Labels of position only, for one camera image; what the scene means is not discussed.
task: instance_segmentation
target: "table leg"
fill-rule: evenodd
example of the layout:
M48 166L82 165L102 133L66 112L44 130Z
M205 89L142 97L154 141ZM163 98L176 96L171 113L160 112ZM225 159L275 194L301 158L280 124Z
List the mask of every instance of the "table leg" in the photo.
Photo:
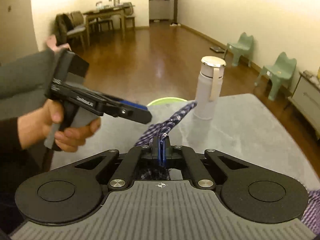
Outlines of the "table leg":
M125 18L124 18L124 12L121 14L121 20L122 20L122 36L125 37Z
M87 30L88 47L90 47L90 30L89 30L88 17L86 17L86 19L85 19L85 28Z

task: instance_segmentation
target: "silver bolt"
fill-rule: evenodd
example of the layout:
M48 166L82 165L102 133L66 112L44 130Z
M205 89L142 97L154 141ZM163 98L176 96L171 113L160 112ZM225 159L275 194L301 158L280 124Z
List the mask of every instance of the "silver bolt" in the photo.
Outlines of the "silver bolt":
M110 181L110 185L112 187L122 187L125 185L125 181L123 179L114 179Z
M198 181L198 185L200 187L212 187L213 186L213 181L209 180L209 179L201 179Z

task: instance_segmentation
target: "plaid cloth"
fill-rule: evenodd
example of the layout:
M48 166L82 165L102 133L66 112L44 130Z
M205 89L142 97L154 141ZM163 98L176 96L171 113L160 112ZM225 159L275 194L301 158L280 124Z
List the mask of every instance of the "plaid cloth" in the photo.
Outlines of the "plaid cloth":
M168 120L150 125L135 146L152 145L154 136L157 136L162 143L172 128L174 128L196 106L197 102L193 101L175 112ZM170 180L169 171L160 166L141 170L140 177L142 180Z
M309 192L308 206L301 219L316 235L320 234L320 190Z
M175 112L168 120L162 123L156 123L149 126L140 139L137 141L135 146L142 145L152 145L153 137L158 136L160 142L162 142L169 134L169 132L174 128L180 121L197 106L197 102L193 101L179 111Z

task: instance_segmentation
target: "ribbed surface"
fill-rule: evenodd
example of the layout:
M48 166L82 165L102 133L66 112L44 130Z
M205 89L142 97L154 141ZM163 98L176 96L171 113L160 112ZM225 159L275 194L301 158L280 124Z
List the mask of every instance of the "ribbed surface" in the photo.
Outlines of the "ribbed surface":
M136 181L113 192L91 217L76 224L49 227L27 222L13 240L311 240L315 235L298 219L264 225L228 211L209 190L188 181Z

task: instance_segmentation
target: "lime green rim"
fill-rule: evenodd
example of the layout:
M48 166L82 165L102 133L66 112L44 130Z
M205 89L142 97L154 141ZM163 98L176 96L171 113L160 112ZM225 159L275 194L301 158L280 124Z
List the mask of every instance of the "lime green rim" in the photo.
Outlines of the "lime green rim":
M152 102L150 102L149 104L147 104L147 106L153 106L153 105L164 105L164 104L168 104L169 102L165 102L165 101L170 101L170 103L174 103L174 102L187 102L187 100L183 99L183 98L159 98L156 100L153 100Z

